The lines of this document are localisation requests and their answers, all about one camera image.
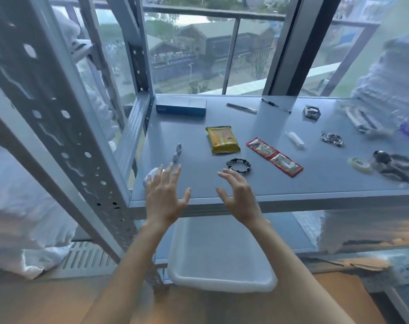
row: tape roll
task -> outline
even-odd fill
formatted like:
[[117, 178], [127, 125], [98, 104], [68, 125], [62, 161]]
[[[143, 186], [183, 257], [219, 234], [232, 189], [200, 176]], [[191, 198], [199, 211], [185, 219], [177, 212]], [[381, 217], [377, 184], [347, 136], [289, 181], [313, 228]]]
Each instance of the tape roll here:
[[371, 165], [360, 158], [350, 158], [348, 164], [361, 173], [369, 173], [372, 170]]

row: white plastic bin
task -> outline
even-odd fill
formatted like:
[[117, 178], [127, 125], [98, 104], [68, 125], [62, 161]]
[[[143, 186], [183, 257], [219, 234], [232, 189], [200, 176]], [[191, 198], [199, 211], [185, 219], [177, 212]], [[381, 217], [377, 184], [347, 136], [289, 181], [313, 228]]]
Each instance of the white plastic bin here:
[[233, 216], [180, 218], [175, 225], [168, 262], [174, 284], [232, 293], [276, 287], [265, 254]]

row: black marker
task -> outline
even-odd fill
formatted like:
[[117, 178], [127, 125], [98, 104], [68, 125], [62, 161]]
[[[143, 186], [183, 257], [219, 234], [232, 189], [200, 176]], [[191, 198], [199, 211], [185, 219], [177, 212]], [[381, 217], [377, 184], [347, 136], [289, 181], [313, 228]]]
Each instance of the black marker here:
[[281, 110], [283, 110], [283, 111], [288, 112], [289, 114], [291, 114], [291, 110], [285, 110], [285, 109], [281, 108], [280, 106], [278, 106], [276, 103], [273, 103], [272, 101], [265, 100], [265, 99], [263, 99], [263, 98], [261, 98], [261, 100], [262, 100], [263, 102], [266, 102], [267, 104], [270, 104], [272, 107], [280, 108]]

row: black beaded bracelet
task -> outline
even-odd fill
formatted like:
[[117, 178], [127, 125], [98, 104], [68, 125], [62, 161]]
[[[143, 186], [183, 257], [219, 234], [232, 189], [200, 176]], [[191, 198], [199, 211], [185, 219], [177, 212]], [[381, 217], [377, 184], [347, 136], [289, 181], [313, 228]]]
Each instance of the black beaded bracelet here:
[[[246, 171], [237, 171], [234, 170], [232, 168], [232, 163], [233, 162], [243, 162], [246, 165]], [[240, 159], [240, 158], [234, 158], [232, 160], [229, 160], [228, 162], [226, 162], [227, 166], [229, 166], [229, 169], [233, 170], [233, 171], [237, 171], [239, 174], [248, 174], [249, 171], [251, 170], [251, 164], [249, 163], [249, 161], [245, 160], [245, 159]]]

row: red packet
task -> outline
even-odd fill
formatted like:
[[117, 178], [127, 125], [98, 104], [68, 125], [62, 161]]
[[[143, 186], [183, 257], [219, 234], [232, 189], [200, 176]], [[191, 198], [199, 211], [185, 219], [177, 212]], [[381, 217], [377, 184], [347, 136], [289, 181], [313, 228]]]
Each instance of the red packet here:
[[295, 163], [285, 154], [279, 152], [277, 149], [271, 147], [261, 139], [255, 138], [247, 142], [246, 146], [250, 149], [253, 149], [263, 158], [273, 163], [275, 166], [277, 166], [279, 169], [281, 169], [291, 177], [295, 177], [303, 170], [303, 167], [301, 165]]

